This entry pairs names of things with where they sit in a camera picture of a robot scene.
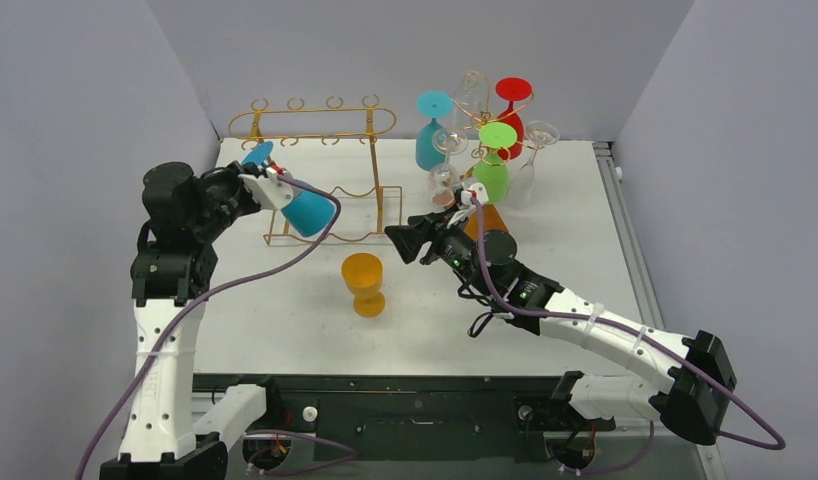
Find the green plastic goblet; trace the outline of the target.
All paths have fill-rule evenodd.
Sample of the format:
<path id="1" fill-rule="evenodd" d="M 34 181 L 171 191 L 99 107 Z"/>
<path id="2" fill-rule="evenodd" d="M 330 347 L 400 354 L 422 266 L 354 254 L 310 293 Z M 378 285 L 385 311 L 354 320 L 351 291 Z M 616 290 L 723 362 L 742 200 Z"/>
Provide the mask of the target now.
<path id="1" fill-rule="evenodd" d="M 507 123 L 494 121 L 487 123 L 478 130 L 479 146 L 476 151 L 478 158 L 473 167 L 473 176 L 484 185 L 488 203 L 502 201 L 509 186 L 509 171 L 506 165 L 505 154 L 510 156 L 510 149 L 518 142 L 517 131 Z"/>

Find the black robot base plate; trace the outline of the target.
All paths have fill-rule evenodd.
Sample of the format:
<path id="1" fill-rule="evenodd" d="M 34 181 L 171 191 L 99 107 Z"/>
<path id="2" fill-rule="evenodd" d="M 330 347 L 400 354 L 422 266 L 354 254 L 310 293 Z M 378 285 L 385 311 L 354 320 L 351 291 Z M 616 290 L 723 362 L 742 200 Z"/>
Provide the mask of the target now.
<path id="1" fill-rule="evenodd" d="M 203 375 L 197 391 L 266 384 L 267 411 L 247 432 L 285 430 L 346 445 L 362 461 L 511 458 L 541 462 L 547 442 L 612 431 L 563 399 L 573 377 Z"/>

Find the clear wine glass amber tint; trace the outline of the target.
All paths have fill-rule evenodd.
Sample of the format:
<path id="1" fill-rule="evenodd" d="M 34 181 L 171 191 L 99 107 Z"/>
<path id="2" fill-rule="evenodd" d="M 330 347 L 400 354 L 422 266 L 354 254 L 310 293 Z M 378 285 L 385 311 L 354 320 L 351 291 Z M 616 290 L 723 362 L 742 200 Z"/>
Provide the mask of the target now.
<path id="1" fill-rule="evenodd" d="M 513 208 L 525 208 L 535 183 L 535 163 L 538 152 L 560 140 L 559 130 L 544 121 L 531 121 L 525 127 L 525 147 L 530 151 L 527 161 L 510 181 L 507 202 Z"/>

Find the clear wine glass front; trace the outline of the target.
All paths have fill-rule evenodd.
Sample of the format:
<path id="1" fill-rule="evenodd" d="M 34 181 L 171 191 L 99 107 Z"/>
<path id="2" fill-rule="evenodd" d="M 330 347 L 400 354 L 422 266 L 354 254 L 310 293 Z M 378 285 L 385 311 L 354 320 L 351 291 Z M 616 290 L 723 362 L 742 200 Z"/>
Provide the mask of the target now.
<path id="1" fill-rule="evenodd" d="M 460 171 L 451 163 L 451 158 L 464 153 L 469 142 L 463 131 L 449 128 L 437 130 L 431 142 L 441 157 L 428 174 L 431 201 L 437 207 L 449 207 L 454 203 L 453 188 L 460 180 Z"/>

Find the teal plastic goblet front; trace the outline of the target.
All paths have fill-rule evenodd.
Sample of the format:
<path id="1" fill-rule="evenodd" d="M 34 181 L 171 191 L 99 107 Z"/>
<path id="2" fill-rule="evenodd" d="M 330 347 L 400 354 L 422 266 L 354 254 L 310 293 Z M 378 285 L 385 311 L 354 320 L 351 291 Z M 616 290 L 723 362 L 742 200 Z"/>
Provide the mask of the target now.
<path id="1" fill-rule="evenodd" d="M 416 107 L 429 122 L 419 130 L 416 136 L 415 162 L 422 170 L 430 171 L 445 160 L 445 154 L 434 146 L 433 139 L 442 128 L 439 120 L 452 113 L 454 102 L 451 96 L 443 91 L 429 90 L 418 97 Z"/>

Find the clear glass tumbler goblet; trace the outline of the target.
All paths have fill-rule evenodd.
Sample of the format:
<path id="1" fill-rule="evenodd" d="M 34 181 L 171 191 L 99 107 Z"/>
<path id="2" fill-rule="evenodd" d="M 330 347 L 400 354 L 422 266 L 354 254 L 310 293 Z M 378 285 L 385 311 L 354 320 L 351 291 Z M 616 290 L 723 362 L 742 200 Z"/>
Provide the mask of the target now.
<path id="1" fill-rule="evenodd" d="M 451 96 L 454 102 L 454 125 L 467 128 L 479 124 L 487 110 L 489 94 L 489 79 L 484 73 L 466 72 Z"/>

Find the gold rectangular wire glass rack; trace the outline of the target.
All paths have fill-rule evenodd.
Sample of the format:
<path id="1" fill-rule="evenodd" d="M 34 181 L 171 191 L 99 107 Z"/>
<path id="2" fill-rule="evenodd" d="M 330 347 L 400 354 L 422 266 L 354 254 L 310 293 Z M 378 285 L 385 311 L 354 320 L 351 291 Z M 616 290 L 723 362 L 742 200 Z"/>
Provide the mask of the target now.
<path id="1" fill-rule="evenodd" d="M 293 97 L 280 107 L 261 98 L 230 119 L 227 136 L 244 152 L 272 142 L 275 161 L 341 201 L 342 217 L 328 243 L 379 244 L 386 226 L 406 223 L 404 188 L 384 180 L 378 152 L 396 124 L 397 115 L 377 95 L 349 105 L 331 96 L 314 106 Z"/>

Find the red plastic goblet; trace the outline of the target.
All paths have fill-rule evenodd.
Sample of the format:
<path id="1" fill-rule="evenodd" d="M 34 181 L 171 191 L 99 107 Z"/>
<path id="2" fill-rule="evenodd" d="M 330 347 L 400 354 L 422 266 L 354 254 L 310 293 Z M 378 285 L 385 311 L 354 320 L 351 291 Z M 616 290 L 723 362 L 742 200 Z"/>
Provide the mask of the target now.
<path id="1" fill-rule="evenodd" d="M 497 120 L 512 127 L 517 134 L 513 145 L 498 150 L 498 156 L 504 161 L 509 161 L 521 155 L 525 134 L 524 123 L 519 114 L 519 107 L 516 104 L 531 100 L 533 87 L 529 81 L 523 78 L 506 77 L 497 82 L 495 92 L 500 98 L 508 102 L 507 108 L 498 115 Z"/>

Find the blue plastic goblet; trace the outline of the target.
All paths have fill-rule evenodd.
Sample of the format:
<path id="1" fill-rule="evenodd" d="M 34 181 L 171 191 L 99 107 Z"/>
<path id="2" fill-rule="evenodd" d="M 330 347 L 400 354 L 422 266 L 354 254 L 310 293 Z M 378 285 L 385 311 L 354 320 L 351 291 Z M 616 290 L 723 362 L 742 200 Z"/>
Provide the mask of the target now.
<path id="1" fill-rule="evenodd" d="M 281 167 L 271 157 L 273 149 L 274 144 L 271 141 L 261 143 L 244 156 L 241 164 L 252 163 L 259 171 L 268 166 Z M 287 170 L 294 177 L 293 180 L 288 180 L 288 183 L 299 189 L 299 196 L 282 211 L 275 212 L 280 212 L 303 238 L 322 233 L 337 219 L 339 207 L 327 194 L 319 193 L 312 185 L 297 179 L 289 169 Z"/>

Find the orange plastic goblet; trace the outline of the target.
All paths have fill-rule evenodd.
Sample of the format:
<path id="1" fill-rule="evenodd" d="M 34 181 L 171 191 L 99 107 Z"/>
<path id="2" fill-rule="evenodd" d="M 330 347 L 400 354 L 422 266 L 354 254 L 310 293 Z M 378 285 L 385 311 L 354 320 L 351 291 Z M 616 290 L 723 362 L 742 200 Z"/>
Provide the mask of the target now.
<path id="1" fill-rule="evenodd" d="M 353 295 L 353 308 L 359 316 L 373 318 L 385 309 L 383 273 L 381 260 L 371 253 L 354 253 L 343 261 L 341 275 Z"/>

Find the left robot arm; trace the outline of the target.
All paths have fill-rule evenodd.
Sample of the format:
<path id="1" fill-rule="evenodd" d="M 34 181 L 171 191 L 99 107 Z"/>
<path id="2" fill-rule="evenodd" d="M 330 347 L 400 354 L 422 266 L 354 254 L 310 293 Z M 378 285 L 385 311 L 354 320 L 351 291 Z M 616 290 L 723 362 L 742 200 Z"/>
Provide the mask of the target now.
<path id="1" fill-rule="evenodd" d="M 102 479 L 222 479 L 232 447 L 253 424 L 276 427 L 283 402 L 260 385 L 228 388 L 199 419 L 192 396 L 196 343 L 217 264 L 213 243 L 242 216 L 272 205 L 270 180 L 234 162 L 202 175 L 182 162 L 149 170 L 142 203 L 148 219 L 132 262 L 136 373 L 115 406 L 130 408 Z"/>

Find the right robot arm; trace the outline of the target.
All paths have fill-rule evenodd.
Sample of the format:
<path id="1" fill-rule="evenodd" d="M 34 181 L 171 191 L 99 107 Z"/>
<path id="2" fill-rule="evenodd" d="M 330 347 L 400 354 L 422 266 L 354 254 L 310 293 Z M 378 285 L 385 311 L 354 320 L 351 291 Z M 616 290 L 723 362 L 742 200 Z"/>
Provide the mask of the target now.
<path id="1" fill-rule="evenodd" d="M 487 230 L 475 240 L 449 225 L 450 217 L 413 216 L 384 232 L 404 263 L 442 261 L 505 323 L 577 345 L 627 370 L 620 377 L 567 375 L 548 402 L 557 424 L 646 419 L 694 444 L 715 443 L 737 383 L 718 336 L 662 331 L 607 311 L 518 261 L 509 233 Z"/>

